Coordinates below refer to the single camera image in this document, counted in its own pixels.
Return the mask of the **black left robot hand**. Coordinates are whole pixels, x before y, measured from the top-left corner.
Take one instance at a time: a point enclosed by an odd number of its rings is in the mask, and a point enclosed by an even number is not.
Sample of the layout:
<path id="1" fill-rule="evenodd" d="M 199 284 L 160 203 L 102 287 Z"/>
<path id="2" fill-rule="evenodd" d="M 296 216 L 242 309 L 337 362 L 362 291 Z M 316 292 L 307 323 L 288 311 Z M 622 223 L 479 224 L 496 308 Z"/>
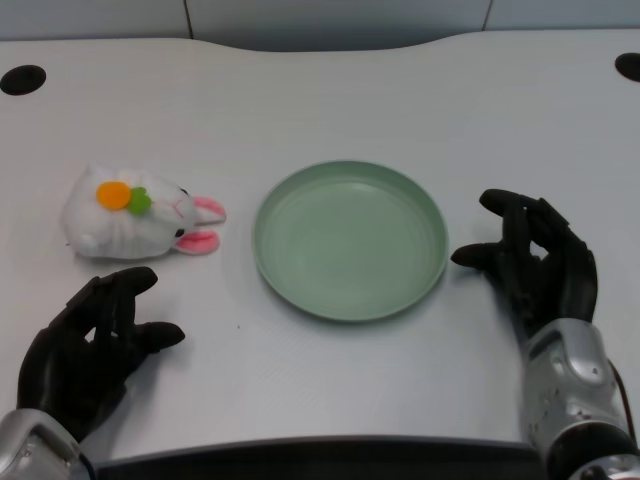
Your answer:
<path id="1" fill-rule="evenodd" d="M 144 361 L 185 339 L 173 323 L 135 322 L 136 297 L 157 281 L 146 266 L 91 279 L 31 343 L 16 407 L 46 413 L 78 442 L 97 430 Z"/>

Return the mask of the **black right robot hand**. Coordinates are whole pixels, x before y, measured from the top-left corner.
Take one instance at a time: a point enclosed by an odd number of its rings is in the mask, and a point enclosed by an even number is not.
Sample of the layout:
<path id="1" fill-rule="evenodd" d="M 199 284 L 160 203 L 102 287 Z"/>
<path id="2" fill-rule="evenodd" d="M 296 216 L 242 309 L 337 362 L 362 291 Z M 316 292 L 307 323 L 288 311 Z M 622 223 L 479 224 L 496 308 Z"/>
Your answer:
<path id="1" fill-rule="evenodd" d="M 488 189 L 479 202 L 502 218 L 502 238 L 460 247 L 451 260 L 491 279 L 527 339 L 561 318 L 592 322 L 596 262 L 569 222 L 543 198 Z"/>

